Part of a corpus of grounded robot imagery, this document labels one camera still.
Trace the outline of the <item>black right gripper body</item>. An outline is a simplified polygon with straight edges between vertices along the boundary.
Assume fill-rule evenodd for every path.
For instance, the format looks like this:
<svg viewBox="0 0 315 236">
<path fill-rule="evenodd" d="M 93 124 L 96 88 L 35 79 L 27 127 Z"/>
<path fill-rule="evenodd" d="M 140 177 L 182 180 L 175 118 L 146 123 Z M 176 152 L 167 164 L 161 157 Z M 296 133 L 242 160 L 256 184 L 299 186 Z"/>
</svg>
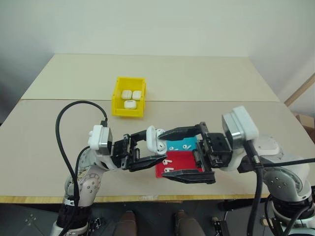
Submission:
<svg viewBox="0 0 315 236">
<path fill-rule="evenodd" d="M 201 138 L 196 142 L 193 155 L 198 168 L 209 172 L 213 168 L 228 167 L 233 151 L 227 138 L 222 133 L 209 133 L 206 123 L 194 126 Z"/>
</svg>

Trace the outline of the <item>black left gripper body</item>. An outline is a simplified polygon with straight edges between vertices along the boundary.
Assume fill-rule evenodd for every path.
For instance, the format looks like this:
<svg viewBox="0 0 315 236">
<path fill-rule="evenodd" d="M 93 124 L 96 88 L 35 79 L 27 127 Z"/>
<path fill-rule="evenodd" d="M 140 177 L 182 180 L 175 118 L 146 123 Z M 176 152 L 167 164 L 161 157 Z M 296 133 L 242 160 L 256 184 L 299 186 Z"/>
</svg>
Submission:
<svg viewBox="0 0 315 236">
<path fill-rule="evenodd" d="M 130 134 L 125 134 L 122 140 L 116 141 L 113 145 L 111 160 L 119 169 L 128 170 L 127 166 L 131 161 L 140 158 L 140 149 L 137 143 L 132 142 Z"/>
</svg>

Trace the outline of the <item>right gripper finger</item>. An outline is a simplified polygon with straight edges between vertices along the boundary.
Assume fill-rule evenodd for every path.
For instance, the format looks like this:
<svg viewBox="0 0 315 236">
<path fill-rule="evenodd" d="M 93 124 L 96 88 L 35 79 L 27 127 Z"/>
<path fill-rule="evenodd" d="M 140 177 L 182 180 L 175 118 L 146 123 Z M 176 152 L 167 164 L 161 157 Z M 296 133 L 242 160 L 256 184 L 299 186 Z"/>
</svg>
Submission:
<svg viewBox="0 0 315 236">
<path fill-rule="evenodd" d="M 194 137 L 200 134 L 199 125 L 177 127 L 160 134 L 158 138 L 164 141 L 180 141 L 184 138 Z"/>
<path fill-rule="evenodd" d="M 213 184 L 216 182 L 215 173 L 212 171 L 199 172 L 198 170 L 179 170 L 162 173 L 162 177 L 185 184 Z"/>
</svg>

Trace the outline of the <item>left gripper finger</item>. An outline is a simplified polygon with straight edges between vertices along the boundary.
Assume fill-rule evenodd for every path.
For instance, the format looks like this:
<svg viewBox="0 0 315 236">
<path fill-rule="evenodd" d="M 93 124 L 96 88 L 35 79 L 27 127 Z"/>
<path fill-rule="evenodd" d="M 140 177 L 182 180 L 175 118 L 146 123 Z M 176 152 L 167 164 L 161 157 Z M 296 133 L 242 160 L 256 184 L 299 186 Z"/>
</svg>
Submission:
<svg viewBox="0 0 315 236">
<path fill-rule="evenodd" d="M 142 157 L 142 158 L 139 158 L 137 160 L 131 161 L 128 164 L 127 169 L 130 172 L 149 169 L 149 168 L 161 163 L 166 158 L 167 158 L 166 155 L 154 155 L 154 156 Z"/>
<path fill-rule="evenodd" d="M 142 130 L 142 131 L 131 134 L 130 139 L 134 143 L 137 143 L 139 141 L 146 141 L 147 140 L 147 130 Z"/>
</svg>

